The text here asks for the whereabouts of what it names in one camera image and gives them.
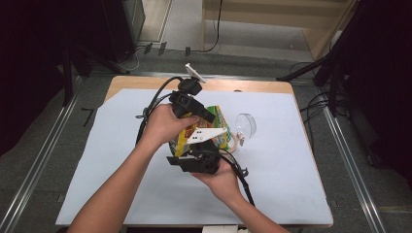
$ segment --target person's left hand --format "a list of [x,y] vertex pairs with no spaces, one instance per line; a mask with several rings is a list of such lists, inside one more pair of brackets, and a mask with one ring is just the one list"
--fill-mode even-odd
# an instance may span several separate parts
[[180,131],[199,121],[199,116],[176,118],[172,111],[172,105],[162,104],[157,106],[149,116],[142,139],[161,146],[174,139]]

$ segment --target snack bag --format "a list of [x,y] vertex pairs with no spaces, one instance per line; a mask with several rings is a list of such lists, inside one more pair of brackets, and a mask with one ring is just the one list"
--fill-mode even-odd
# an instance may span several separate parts
[[169,142],[170,151],[174,156],[179,157],[184,152],[189,150],[187,140],[196,128],[226,128],[227,132],[213,138],[212,140],[216,147],[223,150],[228,150],[228,143],[231,140],[231,135],[229,127],[224,120],[221,108],[219,106],[211,106],[207,107],[207,110],[216,116],[213,123],[209,123],[205,119],[201,118],[196,124],[182,130],[175,139]]

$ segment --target white table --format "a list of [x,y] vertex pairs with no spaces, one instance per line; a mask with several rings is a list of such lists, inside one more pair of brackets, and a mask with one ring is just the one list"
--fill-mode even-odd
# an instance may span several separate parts
[[[135,116],[142,113],[155,94],[155,89],[147,88],[159,87],[164,81],[114,79],[109,99],[97,112],[56,224],[70,224],[86,200],[129,155],[140,125]],[[140,88],[123,89],[125,86]],[[215,86],[221,91],[208,90]],[[195,98],[205,106],[220,105],[232,128],[241,113],[251,114],[257,122],[255,137],[234,153],[240,165],[249,169],[246,180],[256,206],[283,225],[331,226],[330,208],[290,85],[210,80],[203,87]],[[222,91],[262,88],[280,93]],[[166,156],[170,155],[167,145],[154,155],[125,225],[241,224],[207,186],[182,172],[179,166],[169,165]]]

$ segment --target black device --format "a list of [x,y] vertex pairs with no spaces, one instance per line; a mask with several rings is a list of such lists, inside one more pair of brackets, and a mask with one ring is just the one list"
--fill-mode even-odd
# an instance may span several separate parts
[[[193,98],[193,95],[197,95],[202,90],[197,78],[182,80],[178,89],[178,91],[172,91],[169,97],[176,117],[192,113],[213,123],[216,116]],[[219,169],[221,157],[219,149],[209,139],[203,143],[190,145],[190,151],[186,151],[180,157],[168,156],[167,159],[170,165],[179,165],[184,172],[215,174]]]
[[[216,116],[205,109],[203,104],[199,103],[192,96],[197,95],[202,90],[199,79],[196,77],[190,77],[190,79],[184,80],[181,77],[172,77],[160,87],[149,107],[143,111],[141,116],[137,116],[143,120],[140,124],[136,144],[139,142],[143,134],[146,122],[152,113],[152,110],[167,96],[170,96],[169,100],[172,103],[173,113],[176,117],[182,117],[187,113],[193,113],[194,115],[203,117],[211,123],[214,121]],[[179,90],[172,91],[172,93],[158,98],[160,92],[174,80],[180,81],[178,85]],[[231,159],[228,159],[226,156],[222,155],[221,149],[216,147],[214,142],[209,139],[203,143],[190,145],[189,151],[184,152],[180,157],[168,156],[167,159],[171,165],[180,166],[184,172],[207,174],[215,174],[219,169],[220,160],[223,159],[230,165],[231,169],[242,183],[249,202],[254,206],[254,199],[252,198],[251,191],[249,190],[249,185],[245,180],[245,177],[249,174],[248,170],[243,170],[230,152],[227,151],[226,153],[231,156]]]

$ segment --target hand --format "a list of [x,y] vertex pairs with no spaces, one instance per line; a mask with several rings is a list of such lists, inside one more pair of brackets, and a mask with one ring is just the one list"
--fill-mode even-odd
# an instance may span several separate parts
[[149,116],[142,139],[161,146],[174,139],[184,128],[199,121],[199,116],[176,118],[170,104],[157,106]]
[[230,165],[221,159],[218,171],[213,174],[191,173],[194,177],[209,186],[212,193],[226,205],[229,201],[244,199],[239,190],[237,177]]

